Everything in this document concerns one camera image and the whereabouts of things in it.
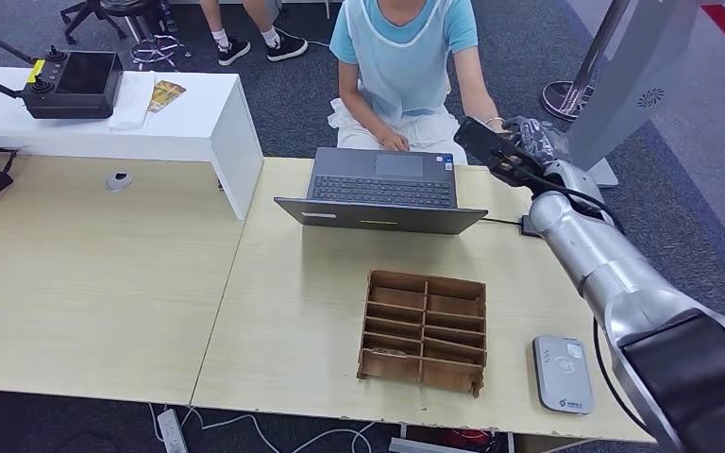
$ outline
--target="sneaker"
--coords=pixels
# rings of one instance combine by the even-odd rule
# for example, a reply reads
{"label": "sneaker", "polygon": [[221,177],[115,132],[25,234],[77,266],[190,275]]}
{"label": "sneaker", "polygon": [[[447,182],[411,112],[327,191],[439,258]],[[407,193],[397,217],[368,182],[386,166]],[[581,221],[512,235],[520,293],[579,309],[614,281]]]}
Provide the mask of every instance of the sneaker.
{"label": "sneaker", "polygon": [[277,47],[268,47],[269,61],[282,61],[298,57],[307,51],[307,42],[301,38],[279,33],[279,45]]}
{"label": "sneaker", "polygon": [[251,42],[238,41],[234,37],[229,37],[229,47],[224,47],[219,43],[218,47],[218,64],[221,66],[229,66],[232,61],[242,57],[251,50]]}

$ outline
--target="white pants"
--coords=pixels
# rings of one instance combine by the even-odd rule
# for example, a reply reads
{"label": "white pants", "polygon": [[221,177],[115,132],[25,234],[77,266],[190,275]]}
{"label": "white pants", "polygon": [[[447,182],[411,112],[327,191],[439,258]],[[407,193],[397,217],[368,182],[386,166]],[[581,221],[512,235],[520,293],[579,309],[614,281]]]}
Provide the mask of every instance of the white pants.
{"label": "white pants", "polygon": [[[374,134],[363,127],[348,111],[343,101],[332,100],[335,110],[329,116],[329,125],[338,129],[339,148],[382,149]],[[396,134],[403,135],[410,143],[410,151],[424,153],[449,153],[454,163],[467,165],[465,151],[454,142],[454,134],[460,124],[446,109],[432,115],[416,116],[400,125],[388,125]]]}

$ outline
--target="laptop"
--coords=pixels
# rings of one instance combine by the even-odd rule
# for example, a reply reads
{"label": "laptop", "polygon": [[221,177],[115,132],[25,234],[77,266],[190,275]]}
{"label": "laptop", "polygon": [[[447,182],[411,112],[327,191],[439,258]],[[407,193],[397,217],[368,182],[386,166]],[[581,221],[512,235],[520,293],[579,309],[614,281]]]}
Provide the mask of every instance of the laptop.
{"label": "laptop", "polygon": [[487,210],[457,208],[451,154],[318,148],[307,198],[274,201],[302,225],[460,234]]}

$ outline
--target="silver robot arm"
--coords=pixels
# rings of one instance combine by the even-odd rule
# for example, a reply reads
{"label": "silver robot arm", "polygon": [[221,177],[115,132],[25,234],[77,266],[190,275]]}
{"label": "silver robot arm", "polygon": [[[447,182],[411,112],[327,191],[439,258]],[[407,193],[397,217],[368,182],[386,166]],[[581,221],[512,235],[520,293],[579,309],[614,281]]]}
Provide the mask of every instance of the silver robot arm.
{"label": "silver robot arm", "polygon": [[725,453],[725,316],[654,270],[600,208],[587,173],[540,164],[483,127],[466,119],[455,140],[494,176],[532,189],[531,225],[599,322],[644,429],[672,450]]}

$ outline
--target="laptop keyboard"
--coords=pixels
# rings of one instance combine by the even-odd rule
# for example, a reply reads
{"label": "laptop keyboard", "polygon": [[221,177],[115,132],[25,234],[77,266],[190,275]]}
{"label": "laptop keyboard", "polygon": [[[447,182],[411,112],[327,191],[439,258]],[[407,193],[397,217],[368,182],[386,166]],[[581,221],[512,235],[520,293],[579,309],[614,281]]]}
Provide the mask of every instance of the laptop keyboard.
{"label": "laptop keyboard", "polygon": [[364,177],[316,176],[315,200],[346,201],[378,205],[454,208],[448,182],[395,181]]}

